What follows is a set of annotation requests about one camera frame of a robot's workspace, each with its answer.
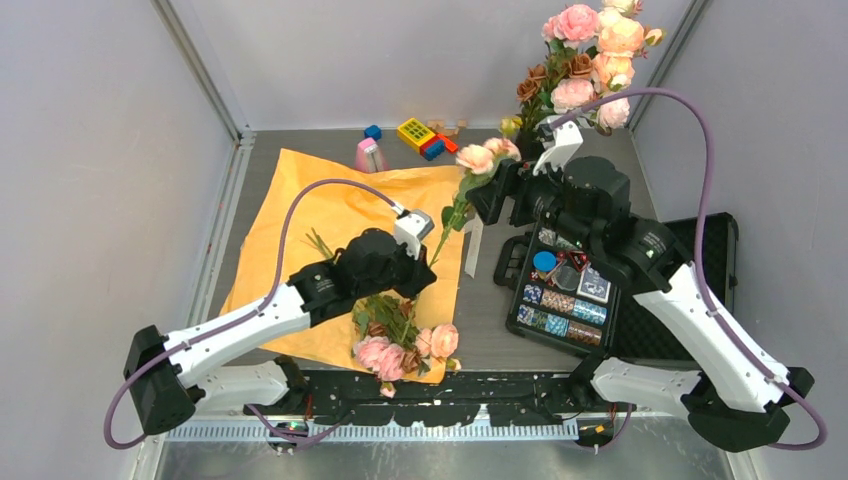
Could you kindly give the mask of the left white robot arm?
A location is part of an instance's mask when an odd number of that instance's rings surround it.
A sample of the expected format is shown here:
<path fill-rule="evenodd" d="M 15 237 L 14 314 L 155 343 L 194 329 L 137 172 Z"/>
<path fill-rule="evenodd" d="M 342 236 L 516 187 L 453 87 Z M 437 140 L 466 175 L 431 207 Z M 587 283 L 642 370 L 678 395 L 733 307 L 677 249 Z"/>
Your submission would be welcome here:
<path fill-rule="evenodd" d="M 351 312 L 361 299 L 393 290 L 417 296 L 436 280 L 423 240 L 434 222 L 421 210 L 403 212 L 392 232 L 363 231 L 329 260 L 302 267 L 265 297 L 200 326 L 161 333 L 150 325 L 131 341 L 123 375 L 142 431 L 175 429 L 200 411 L 243 404 L 298 412 L 307 398 L 295 367 L 230 361 L 276 338 Z"/>

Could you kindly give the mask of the orange flower bouquet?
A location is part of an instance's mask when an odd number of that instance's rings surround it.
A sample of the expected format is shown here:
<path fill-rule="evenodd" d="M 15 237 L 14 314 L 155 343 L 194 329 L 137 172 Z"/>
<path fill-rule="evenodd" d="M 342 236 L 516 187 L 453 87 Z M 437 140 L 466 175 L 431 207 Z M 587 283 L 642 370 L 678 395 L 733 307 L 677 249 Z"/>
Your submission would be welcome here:
<path fill-rule="evenodd" d="M 460 333 L 452 322 L 422 324 L 417 320 L 418 301 L 376 294 L 354 304 L 352 322 L 356 341 L 350 356 L 373 374 L 381 396 L 396 395 L 396 383 L 421 379 L 433 368 L 447 372 L 462 369 L 456 356 Z"/>

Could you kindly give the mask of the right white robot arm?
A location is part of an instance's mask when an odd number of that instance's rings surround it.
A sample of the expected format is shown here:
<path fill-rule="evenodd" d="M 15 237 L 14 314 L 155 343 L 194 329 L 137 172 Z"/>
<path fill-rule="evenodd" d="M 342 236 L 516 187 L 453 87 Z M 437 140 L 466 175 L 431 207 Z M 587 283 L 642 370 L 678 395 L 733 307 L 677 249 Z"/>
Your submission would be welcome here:
<path fill-rule="evenodd" d="M 630 210 L 630 181 L 607 159 L 580 157 L 572 123 L 529 162 L 502 160 L 467 198 L 485 224 L 512 198 L 513 225 L 536 223 L 584 252 L 590 267 L 658 319 L 696 362 L 693 370 L 633 364 L 593 353 L 570 375 L 584 410 L 628 403 L 684 419 L 728 452 L 779 447 L 786 407 L 804 405 L 814 378 L 763 350 L 706 285 L 698 252 L 662 223 Z"/>

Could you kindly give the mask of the orange yellow wrapping paper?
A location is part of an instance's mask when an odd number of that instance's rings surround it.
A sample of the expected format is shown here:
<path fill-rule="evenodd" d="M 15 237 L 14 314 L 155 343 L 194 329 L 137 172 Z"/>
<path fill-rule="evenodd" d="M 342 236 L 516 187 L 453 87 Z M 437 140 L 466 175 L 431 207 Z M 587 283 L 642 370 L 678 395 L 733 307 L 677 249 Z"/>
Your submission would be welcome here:
<path fill-rule="evenodd" d="M 269 192 L 240 249 L 236 278 L 220 311 L 227 313 L 266 295 L 275 274 L 277 258 L 284 258 L 284 279 L 303 266 L 321 260 L 321 254 L 308 242 L 317 232 L 332 249 L 346 246 L 367 228 L 390 231 L 395 216 L 388 205 L 364 190 L 326 185 L 309 192 L 297 205 L 290 227 L 282 229 L 295 196 L 322 179 L 354 180 L 373 187 L 408 209 L 420 209 L 432 217 L 434 230 L 427 236 L 428 254 L 433 254 L 443 228 L 441 211 L 451 204 L 462 178 L 456 165 L 403 169 L 392 161 L 388 171 L 365 174 L 342 164 L 305 153 L 283 149 Z M 433 270 L 434 284 L 421 293 L 417 320 L 439 324 L 454 318 L 459 280 L 462 274 L 464 235 L 450 234 Z"/>

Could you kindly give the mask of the cream printed ribbon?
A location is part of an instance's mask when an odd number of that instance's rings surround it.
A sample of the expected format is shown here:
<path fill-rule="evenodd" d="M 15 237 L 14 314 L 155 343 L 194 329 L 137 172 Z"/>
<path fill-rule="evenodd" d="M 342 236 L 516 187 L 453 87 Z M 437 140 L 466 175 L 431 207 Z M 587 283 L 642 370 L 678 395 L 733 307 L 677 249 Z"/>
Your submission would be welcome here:
<path fill-rule="evenodd" d="M 476 275 L 483 229 L 484 223 L 478 214 L 474 214 L 464 226 L 464 232 L 469 235 L 464 273 L 471 278 L 474 278 Z"/>

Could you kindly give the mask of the peach peony flower stem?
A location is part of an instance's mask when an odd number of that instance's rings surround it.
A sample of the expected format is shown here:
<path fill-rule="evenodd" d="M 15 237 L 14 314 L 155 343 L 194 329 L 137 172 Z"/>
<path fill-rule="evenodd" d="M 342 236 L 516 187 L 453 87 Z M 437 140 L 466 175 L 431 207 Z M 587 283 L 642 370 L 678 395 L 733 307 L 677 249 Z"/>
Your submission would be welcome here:
<path fill-rule="evenodd" d="M 469 144 L 458 150 L 455 160 L 457 165 L 463 169 L 463 176 L 458 190 L 453 196 L 452 203 L 442 210 L 443 232 L 430 259 L 430 267 L 433 267 L 438 261 L 441 250 L 450 234 L 462 231 L 470 216 L 475 212 L 467 194 L 473 188 L 483 186 L 492 180 L 495 170 L 506 159 L 520 161 L 521 154 L 511 140 L 503 137 L 493 137 L 486 140 L 482 145 Z"/>

